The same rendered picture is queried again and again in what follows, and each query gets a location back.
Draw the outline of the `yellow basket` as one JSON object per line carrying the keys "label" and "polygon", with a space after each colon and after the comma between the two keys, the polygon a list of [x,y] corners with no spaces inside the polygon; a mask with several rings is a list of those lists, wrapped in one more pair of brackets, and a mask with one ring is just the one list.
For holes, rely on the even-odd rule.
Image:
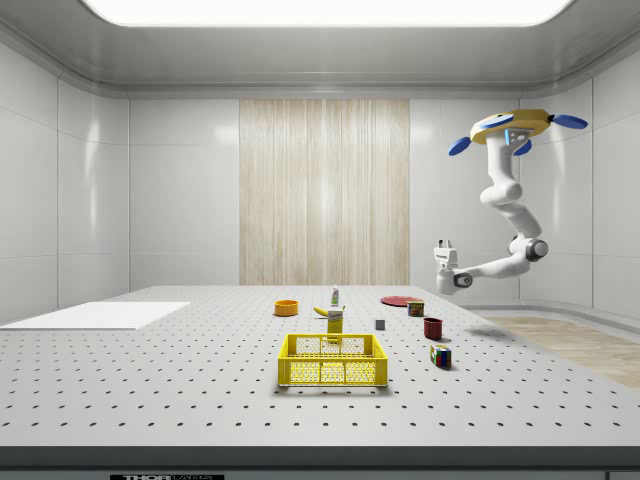
{"label": "yellow basket", "polygon": [[386,386],[388,357],[373,334],[298,334],[278,355],[280,386]]}

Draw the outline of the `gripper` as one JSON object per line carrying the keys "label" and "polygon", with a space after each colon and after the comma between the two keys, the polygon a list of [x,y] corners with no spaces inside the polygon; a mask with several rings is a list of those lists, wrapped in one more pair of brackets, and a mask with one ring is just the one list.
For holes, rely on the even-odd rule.
{"label": "gripper", "polygon": [[440,239],[434,248],[434,259],[437,270],[454,270],[458,268],[457,250],[452,247],[449,240]]}

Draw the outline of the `drone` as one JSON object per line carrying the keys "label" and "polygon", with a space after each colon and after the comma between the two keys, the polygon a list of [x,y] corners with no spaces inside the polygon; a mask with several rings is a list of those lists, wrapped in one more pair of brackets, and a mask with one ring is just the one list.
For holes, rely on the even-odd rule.
{"label": "drone", "polygon": [[491,132],[505,132],[506,143],[509,144],[514,136],[512,130],[524,129],[529,136],[541,134],[551,123],[556,123],[566,128],[584,129],[588,122],[572,115],[551,115],[543,109],[519,109],[511,112],[502,112],[491,115],[478,121],[471,129],[470,136],[456,140],[448,150],[450,156],[464,151],[471,142],[486,143],[486,136]]}

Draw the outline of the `white board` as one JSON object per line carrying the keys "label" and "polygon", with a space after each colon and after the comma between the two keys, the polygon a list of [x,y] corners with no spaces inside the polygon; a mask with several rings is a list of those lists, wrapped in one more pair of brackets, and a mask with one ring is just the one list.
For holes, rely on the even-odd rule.
{"label": "white board", "polygon": [[189,302],[88,302],[0,326],[0,330],[138,330]]}

